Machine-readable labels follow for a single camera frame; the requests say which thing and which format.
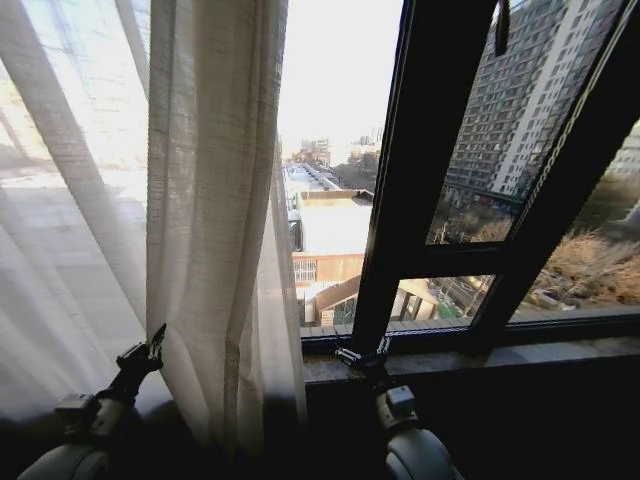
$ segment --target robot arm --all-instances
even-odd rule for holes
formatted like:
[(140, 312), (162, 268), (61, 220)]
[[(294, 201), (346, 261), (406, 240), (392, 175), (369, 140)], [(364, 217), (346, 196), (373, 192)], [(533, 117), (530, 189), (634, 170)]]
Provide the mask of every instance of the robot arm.
[(134, 345), (116, 359), (120, 371), (108, 388), (95, 396), (68, 395), (58, 403), (56, 413), (67, 423), (67, 443), (45, 453), (18, 480), (107, 478), (110, 454), (132, 423), (140, 385), (162, 368), (165, 329), (163, 325), (151, 342)]

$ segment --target low building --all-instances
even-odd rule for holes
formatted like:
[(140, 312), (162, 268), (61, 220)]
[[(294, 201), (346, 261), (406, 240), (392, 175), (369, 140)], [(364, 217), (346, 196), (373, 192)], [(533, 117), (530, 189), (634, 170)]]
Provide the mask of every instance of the low building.
[[(283, 167), (301, 326), (353, 322), (373, 195), (342, 190), (307, 164)], [(396, 321), (432, 318), (438, 301), (424, 280), (403, 280)]]

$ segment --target window sill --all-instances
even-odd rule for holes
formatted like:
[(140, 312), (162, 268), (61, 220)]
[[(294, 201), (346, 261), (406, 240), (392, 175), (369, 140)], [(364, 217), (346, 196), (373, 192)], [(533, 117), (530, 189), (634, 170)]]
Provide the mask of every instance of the window sill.
[[(621, 357), (640, 357), (640, 337), (513, 345), (494, 348), (487, 355), (461, 352), (395, 355), (388, 358), (386, 367), (390, 375), (403, 376)], [(363, 378), (361, 372), (329, 355), (305, 355), (303, 375), (307, 385)]]

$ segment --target car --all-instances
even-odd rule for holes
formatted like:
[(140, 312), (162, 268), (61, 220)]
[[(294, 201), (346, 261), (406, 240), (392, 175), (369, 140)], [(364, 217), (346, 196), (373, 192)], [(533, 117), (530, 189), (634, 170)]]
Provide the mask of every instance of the car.
[(550, 288), (536, 288), (531, 293), (531, 296), (536, 302), (550, 307), (557, 307), (560, 304), (560, 295), (558, 295), (558, 292)]

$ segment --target building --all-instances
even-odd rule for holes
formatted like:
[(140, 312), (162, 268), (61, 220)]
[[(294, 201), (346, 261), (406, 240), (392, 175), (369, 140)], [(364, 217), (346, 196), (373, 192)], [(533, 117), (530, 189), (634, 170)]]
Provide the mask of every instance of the building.
[(298, 163), (319, 163), (328, 166), (331, 162), (331, 144), (329, 143), (329, 139), (303, 139), (300, 142), (300, 151), (293, 155), (292, 160)]
[[(342, 190), (307, 164), (283, 166), (300, 325), (353, 321), (373, 195)], [(425, 280), (400, 283), (393, 320), (426, 321), (439, 302)]]
[(616, 153), (607, 173), (621, 180), (640, 183), (640, 121)]
[(449, 198), (484, 193), (509, 210), (509, 197), (526, 197), (620, 3), (517, 3), (501, 57), (492, 28), (445, 179)]

